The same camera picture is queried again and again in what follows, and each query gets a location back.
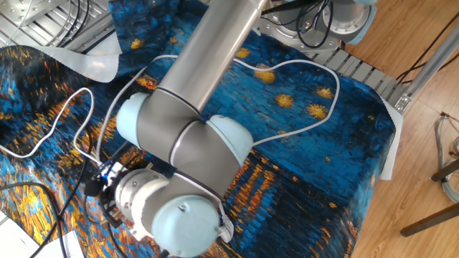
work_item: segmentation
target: fabric cloth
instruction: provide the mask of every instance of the fabric cloth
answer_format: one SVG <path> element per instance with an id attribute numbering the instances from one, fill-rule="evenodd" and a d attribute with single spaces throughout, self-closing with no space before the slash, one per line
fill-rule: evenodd
<path id="1" fill-rule="evenodd" d="M 160 54 L 179 54 L 206 6 L 198 1 L 117 0 L 110 10 L 123 54 L 115 79 L 100 83 L 71 70 L 30 47 L 0 49 L 0 144 L 28 153 L 49 130 L 62 102 L 81 87 L 95 94 L 89 125 L 97 138 L 111 100 L 132 76 Z M 290 59 L 306 59 L 295 49 L 251 33 L 237 57 L 250 65 L 271 67 Z M 153 92 L 173 59 L 150 64 L 122 97 Z M 235 223 L 229 243 L 215 243 L 203 257 L 350 257 L 373 188 L 386 160 L 395 128 L 384 103 L 370 87 L 340 77 L 341 91 L 329 121 L 308 132 L 254 148 L 224 197 Z M 220 114 L 243 124 L 255 140 L 304 128 L 324 119 L 336 94 L 334 78 L 307 64 L 290 64 L 274 72 L 253 72 L 232 64 L 207 104 L 202 119 Z M 60 206 L 70 194 L 82 167 L 72 139 L 90 107 L 81 95 L 65 112 L 56 133 L 36 155 L 19 160 L 0 155 L 0 184 L 35 181 L 51 187 Z M 110 119 L 104 137 L 106 158 L 124 142 Z M 89 138 L 80 137 L 87 149 Z M 135 166 L 151 162 L 170 176 L 174 168 L 131 147 Z M 97 173 L 92 167 L 86 178 Z M 114 257 L 117 251 L 106 227 L 82 216 L 82 191 L 66 213 L 65 231 L 76 230 L 86 257 Z M 4 191 L 2 210 L 36 241 L 53 223 L 49 201 L 34 188 Z M 100 212 L 90 199 L 92 216 Z M 129 257 L 157 257 L 154 240 L 137 242 L 126 230 L 115 230 Z"/>

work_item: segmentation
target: light blue joint cover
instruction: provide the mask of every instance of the light blue joint cover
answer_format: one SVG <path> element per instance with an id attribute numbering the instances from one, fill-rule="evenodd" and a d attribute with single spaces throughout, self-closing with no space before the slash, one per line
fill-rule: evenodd
<path id="1" fill-rule="evenodd" d="M 196 257 L 218 237 L 219 214 L 202 196 L 180 196 L 156 213 L 151 232 L 155 242 L 178 257 Z"/>
<path id="2" fill-rule="evenodd" d="M 366 21 L 362 30 L 347 44 L 358 44 L 364 38 L 365 34 L 368 32 L 368 28 L 372 25 L 374 17 L 376 16 L 377 8 L 375 6 L 370 6 L 370 15 L 368 16 L 368 21 Z"/>
<path id="3" fill-rule="evenodd" d="M 242 167 L 253 145 L 253 138 L 250 132 L 238 122 L 223 115 L 212 116 L 207 121 L 207 125 L 218 133 Z"/>
<path id="4" fill-rule="evenodd" d="M 136 93 L 129 100 L 126 100 L 118 111 L 116 117 L 116 129 L 123 138 L 135 144 L 140 148 L 137 139 L 137 121 L 138 114 L 146 98 L 150 95 L 145 93 Z"/>

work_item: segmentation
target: wooden floor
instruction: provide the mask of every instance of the wooden floor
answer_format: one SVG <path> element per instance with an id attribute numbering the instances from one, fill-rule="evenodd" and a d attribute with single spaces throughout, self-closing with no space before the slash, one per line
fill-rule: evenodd
<path id="1" fill-rule="evenodd" d="M 409 68 L 459 12 L 458 0 L 380 0 L 377 6 L 369 33 L 347 50 L 393 77 Z M 459 257 L 459 217 L 408 238 L 399 234 L 453 204 L 440 183 L 430 180 L 437 169 L 433 124 L 442 111 L 459 118 L 459 60 L 438 72 L 405 114 L 393 179 L 378 182 L 353 258 Z M 445 123 L 443 130 L 447 159 L 448 146 L 459 136 L 453 125 Z M 459 176 L 453 183 L 459 188 Z"/>

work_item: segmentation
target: gray tube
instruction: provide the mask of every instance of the gray tube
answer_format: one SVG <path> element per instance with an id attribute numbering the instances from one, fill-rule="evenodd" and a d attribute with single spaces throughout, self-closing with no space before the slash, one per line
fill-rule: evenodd
<path id="1" fill-rule="evenodd" d="M 220 0 L 211 5 L 160 88 L 202 111 L 266 1 Z"/>

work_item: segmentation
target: chair leg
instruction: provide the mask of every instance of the chair leg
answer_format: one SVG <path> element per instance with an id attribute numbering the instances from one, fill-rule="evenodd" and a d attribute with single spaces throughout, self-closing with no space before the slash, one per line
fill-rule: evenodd
<path id="1" fill-rule="evenodd" d="M 437 173 L 435 173 L 430 179 L 432 179 L 432 181 L 438 182 L 456 170 L 459 170 L 459 160 L 453 161 L 450 165 L 442 168 Z"/>
<path id="2" fill-rule="evenodd" d="M 409 237 L 417 232 L 428 229 L 431 226 L 435 226 L 456 216 L 459 216 L 459 204 L 449 206 L 436 214 L 430 215 L 425 219 L 405 227 L 401 230 L 400 234 L 404 237 Z"/>

